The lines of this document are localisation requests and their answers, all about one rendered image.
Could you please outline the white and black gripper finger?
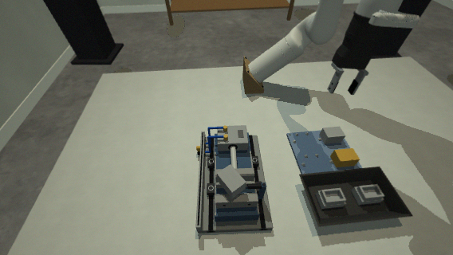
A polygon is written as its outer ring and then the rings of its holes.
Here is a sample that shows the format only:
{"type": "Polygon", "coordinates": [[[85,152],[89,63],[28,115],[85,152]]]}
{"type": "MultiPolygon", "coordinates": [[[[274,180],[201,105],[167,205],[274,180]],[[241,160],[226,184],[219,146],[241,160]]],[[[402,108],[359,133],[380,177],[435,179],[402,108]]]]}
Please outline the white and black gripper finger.
{"type": "Polygon", "coordinates": [[[330,93],[334,93],[344,70],[342,68],[338,68],[333,62],[331,65],[336,70],[336,72],[334,73],[333,79],[331,80],[329,87],[327,89],[329,90],[330,93]]]}
{"type": "Polygon", "coordinates": [[[359,88],[362,80],[364,79],[365,76],[369,74],[369,72],[366,69],[358,69],[359,73],[356,75],[356,78],[353,80],[351,83],[348,91],[351,95],[354,95],[357,89],[359,88]]]}

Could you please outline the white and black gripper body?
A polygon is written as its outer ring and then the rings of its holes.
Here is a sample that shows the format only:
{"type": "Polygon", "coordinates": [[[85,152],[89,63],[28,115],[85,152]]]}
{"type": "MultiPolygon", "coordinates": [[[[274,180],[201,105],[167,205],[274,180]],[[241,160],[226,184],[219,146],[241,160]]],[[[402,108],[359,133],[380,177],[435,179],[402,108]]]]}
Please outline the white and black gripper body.
{"type": "Polygon", "coordinates": [[[399,12],[402,1],[360,0],[332,62],[342,69],[365,69],[388,27],[415,28],[420,16],[399,12]]]}

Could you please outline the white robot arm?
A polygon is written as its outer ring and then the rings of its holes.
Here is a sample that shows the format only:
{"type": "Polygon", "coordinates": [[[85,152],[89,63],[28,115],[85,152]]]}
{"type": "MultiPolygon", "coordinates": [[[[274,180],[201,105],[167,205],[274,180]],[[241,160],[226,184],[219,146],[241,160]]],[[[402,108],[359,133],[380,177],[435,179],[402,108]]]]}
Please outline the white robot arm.
{"type": "Polygon", "coordinates": [[[322,45],[337,30],[344,0],[320,0],[317,11],[296,25],[287,36],[248,64],[256,81],[263,82],[300,57],[311,42],[322,45]],[[314,17],[315,16],[315,17],[314,17]]]}

